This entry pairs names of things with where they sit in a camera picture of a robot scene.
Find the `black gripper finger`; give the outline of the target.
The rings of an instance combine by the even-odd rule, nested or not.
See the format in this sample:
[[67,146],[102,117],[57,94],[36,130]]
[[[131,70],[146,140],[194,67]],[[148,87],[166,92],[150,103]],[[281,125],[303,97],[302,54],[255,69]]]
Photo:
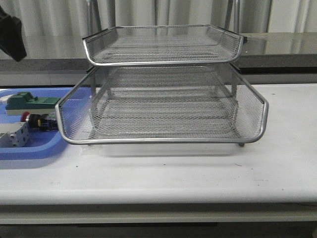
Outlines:
[[0,8],[0,49],[16,62],[27,56],[22,38],[22,22]]

